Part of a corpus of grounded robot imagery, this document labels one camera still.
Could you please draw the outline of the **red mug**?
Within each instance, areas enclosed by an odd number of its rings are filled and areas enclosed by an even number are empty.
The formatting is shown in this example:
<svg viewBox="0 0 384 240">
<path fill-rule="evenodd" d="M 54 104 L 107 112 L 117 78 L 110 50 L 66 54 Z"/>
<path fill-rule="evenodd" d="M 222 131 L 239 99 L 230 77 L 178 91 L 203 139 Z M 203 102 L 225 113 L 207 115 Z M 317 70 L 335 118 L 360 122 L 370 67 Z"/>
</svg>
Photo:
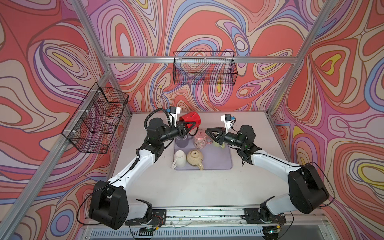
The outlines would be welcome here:
<svg viewBox="0 0 384 240">
<path fill-rule="evenodd" d="M 197 112 L 186 113 L 179 117 L 179 121 L 182 121 L 185 125 L 186 130 L 188 130 L 189 135 L 194 137 L 201 125 L 201 118 Z"/>
</svg>

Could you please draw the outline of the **beige speckled mug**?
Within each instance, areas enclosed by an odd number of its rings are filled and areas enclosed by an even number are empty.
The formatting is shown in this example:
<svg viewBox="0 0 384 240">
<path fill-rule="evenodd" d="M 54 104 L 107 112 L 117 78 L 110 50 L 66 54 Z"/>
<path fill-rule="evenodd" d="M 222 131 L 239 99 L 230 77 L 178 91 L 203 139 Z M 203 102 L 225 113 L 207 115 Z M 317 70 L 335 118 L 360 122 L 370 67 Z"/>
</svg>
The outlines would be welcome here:
<svg viewBox="0 0 384 240">
<path fill-rule="evenodd" d="M 198 167 L 199 170 L 204 170 L 203 166 L 203 154 L 199 150 L 191 150 L 187 154 L 187 162 L 191 166 Z"/>
</svg>

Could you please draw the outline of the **light green mug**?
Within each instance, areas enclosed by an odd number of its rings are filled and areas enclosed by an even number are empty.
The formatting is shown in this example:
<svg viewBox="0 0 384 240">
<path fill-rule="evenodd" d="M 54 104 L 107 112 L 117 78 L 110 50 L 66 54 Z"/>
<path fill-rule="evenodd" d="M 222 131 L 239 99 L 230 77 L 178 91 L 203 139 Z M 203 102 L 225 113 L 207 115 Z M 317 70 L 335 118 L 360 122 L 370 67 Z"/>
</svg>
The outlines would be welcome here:
<svg viewBox="0 0 384 240">
<path fill-rule="evenodd" d="M 225 143 L 224 143 L 224 142 L 222 142 L 222 143 L 217 143 L 217 142 L 213 141 L 213 145 L 214 145 L 214 147 L 216 147 L 216 148 L 222 148 L 222 149 L 225 148 Z"/>
</svg>

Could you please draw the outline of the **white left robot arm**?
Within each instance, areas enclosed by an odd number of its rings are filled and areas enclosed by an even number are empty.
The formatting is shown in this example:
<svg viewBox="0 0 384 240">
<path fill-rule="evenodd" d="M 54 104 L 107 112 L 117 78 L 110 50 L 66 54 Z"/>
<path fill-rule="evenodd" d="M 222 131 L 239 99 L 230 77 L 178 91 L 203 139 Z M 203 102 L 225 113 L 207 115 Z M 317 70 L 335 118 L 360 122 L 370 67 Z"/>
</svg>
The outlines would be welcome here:
<svg viewBox="0 0 384 240">
<path fill-rule="evenodd" d="M 194 122 L 179 121 L 177 116 L 180 113 L 179 107 L 152 111 L 144 121 L 147 135 L 143 144 L 136 149 L 136 157 L 108 181 L 95 184 L 90 195 L 89 218 L 96 224 L 117 230 L 129 220 L 142 220 L 145 223 L 152 220 L 152 204 L 140 199 L 129 203 L 127 190 L 160 158 L 166 149 L 166 141 L 184 137 L 195 127 Z"/>
</svg>

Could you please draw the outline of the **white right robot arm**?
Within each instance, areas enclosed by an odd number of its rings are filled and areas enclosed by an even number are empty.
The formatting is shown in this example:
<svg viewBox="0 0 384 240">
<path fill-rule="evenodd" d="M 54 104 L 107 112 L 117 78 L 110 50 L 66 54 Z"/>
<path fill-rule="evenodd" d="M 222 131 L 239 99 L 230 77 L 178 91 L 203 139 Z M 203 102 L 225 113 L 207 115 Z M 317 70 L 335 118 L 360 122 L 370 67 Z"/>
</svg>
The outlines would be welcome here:
<svg viewBox="0 0 384 240">
<path fill-rule="evenodd" d="M 330 194 L 313 165 L 293 164 L 262 150 L 254 143 L 256 134 L 252 126 L 243 125 L 236 134 L 223 127 L 208 128 L 205 132 L 215 143 L 235 146 L 243 162 L 267 170 L 288 184 L 287 194 L 270 197 L 260 204 L 258 215 L 262 222 L 270 223 L 285 212 L 310 214 L 329 199 Z"/>
</svg>

